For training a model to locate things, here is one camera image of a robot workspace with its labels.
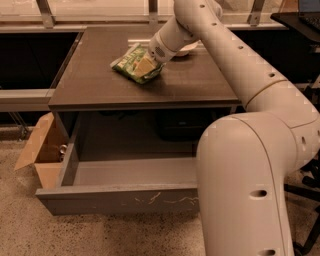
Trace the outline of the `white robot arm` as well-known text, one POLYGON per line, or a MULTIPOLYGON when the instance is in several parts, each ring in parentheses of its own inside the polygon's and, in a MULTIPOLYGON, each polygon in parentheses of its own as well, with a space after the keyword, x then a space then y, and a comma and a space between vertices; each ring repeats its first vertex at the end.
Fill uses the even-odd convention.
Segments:
POLYGON ((245 111, 213 122, 197 148, 206 256, 294 256, 285 177, 320 147, 320 114, 220 21, 215 0, 173 0, 148 51, 161 63, 201 41, 245 111))

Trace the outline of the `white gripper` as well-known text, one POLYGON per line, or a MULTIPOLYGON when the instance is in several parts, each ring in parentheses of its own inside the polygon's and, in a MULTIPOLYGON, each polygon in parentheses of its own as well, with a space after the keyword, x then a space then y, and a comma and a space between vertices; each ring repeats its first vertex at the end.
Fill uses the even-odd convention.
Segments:
POLYGON ((137 77, 142 77, 154 70, 157 62, 166 63, 173 58, 173 52, 164 45, 159 33, 156 33, 151 38, 148 45, 148 52, 152 58, 144 55, 139 61, 135 62, 133 73, 137 77))

